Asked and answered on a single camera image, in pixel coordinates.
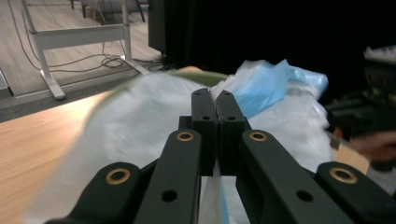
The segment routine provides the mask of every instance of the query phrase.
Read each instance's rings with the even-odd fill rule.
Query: wooden table
[[[0,223],[21,223],[26,205],[81,133],[107,93],[0,123]],[[367,161],[341,146],[338,161],[362,172]]]

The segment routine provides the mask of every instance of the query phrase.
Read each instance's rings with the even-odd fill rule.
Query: person's hand
[[[351,137],[349,145],[375,161],[396,160],[396,131],[370,133]]]

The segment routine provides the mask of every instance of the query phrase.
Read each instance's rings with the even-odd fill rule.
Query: wooden floor
[[[100,26],[100,15],[96,11],[95,20],[93,19],[93,10],[87,12],[87,18],[82,17],[81,4],[75,1],[75,8],[72,9],[69,0],[26,0],[28,9],[31,13],[33,24],[37,31],[57,30],[78,27]],[[21,42],[24,47],[23,52],[21,42],[16,32],[12,14],[17,23]],[[138,60],[151,61],[158,60],[161,53],[152,49],[148,44],[148,15],[146,22],[143,22],[139,13],[132,13],[129,16],[131,30],[132,57]],[[27,38],[23,16],[21,13],[20,0],[2,0],[0,1],[0,68],[6,77],[9,87],[15,96],[21,96],[48,89],[39,71],[34,68],[27,57],[37,68],[41,68],[39,61],[32,53]],[[84,57],[94,54],[102,54],[103,44],[90,44],[85,46],[70,47],[64,49],[50,49],[45,51],[45,56],[49,65],[70,63]],[[107,42],[104,53],[114,55],[124,55],[120,41]],[[122,65],[117,68],[100,67],[91,71],[88,70],[101,65],[104,56],[92,57],[78,63],[72,63],[65,66],[50,67],[54,70],[68,70],[78,72],[52,72],[58,83],[68,85],[82,80],[101,77],[113,73],[131,70],[128,65]]]

